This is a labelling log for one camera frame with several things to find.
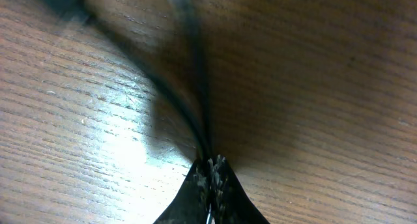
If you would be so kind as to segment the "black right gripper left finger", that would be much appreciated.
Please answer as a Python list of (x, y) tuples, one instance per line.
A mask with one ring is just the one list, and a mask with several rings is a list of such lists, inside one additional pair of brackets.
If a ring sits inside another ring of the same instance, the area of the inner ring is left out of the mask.
[(209, 183), (201, 161), (193, 162), (169, 206), (154, 224), (205, 224), (209, 214)]

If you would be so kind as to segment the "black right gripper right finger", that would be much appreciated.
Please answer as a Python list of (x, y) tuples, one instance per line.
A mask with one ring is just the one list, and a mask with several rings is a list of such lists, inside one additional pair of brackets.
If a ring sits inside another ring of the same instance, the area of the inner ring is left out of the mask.
[(269, 224), (246, 195), (229, 162), (222, 155), (210, 160), (212, 216), (219, 224)]

